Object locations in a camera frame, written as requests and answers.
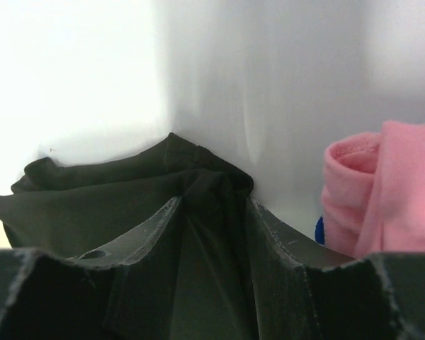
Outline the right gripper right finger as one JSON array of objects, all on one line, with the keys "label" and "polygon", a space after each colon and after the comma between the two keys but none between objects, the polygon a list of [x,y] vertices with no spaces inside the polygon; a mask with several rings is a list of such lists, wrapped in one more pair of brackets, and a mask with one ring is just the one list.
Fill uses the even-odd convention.
[{"label": "right gripper right finger", "polygon": [[425,339],[425,253],[352,259],[253,198],[246,238],[261,339]]}]

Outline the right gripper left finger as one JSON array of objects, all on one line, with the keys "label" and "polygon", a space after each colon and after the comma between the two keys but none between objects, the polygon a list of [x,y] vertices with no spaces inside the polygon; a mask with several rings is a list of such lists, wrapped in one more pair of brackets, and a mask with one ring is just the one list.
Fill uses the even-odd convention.
[{"label": "right gripper left finger", "polygon": [[77,258],[0,249],[0,339],[168,339],[183,228],[172,198]]}]

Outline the blue printed t-shirt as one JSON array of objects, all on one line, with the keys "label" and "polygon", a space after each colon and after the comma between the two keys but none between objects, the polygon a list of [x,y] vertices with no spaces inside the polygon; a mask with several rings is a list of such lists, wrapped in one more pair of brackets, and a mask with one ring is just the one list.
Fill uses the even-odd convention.
[{"label": "blue printed t-shirt", "polygon": [[321,245],[325,245],[325,232],[324,232],[324,220],[323,216],[321,216],[316,225],[314,231],[314,240]]}]

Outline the black printed t-shirt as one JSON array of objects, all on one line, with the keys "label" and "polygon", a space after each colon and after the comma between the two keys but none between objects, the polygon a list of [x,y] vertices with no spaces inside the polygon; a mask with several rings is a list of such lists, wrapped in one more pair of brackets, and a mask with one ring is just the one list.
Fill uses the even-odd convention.
[{"label": "black printed t-shirt", "polygon": [[251,177],[175,134],[127,159],[27,165],[0,196],[11,248],[77,258],[140,225],[172,198],[183,228],[168,339],[256,339],[244,231]]}]

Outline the pink t-shirt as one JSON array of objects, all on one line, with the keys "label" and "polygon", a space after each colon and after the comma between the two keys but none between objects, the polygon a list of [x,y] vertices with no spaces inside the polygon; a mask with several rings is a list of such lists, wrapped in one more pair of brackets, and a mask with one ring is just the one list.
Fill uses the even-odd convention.
[{"label": "pink t-shirt", "polygon": [[323,160],[326,247],[354,258],[425,251],[425,124],[387,121],[332,143]]}]

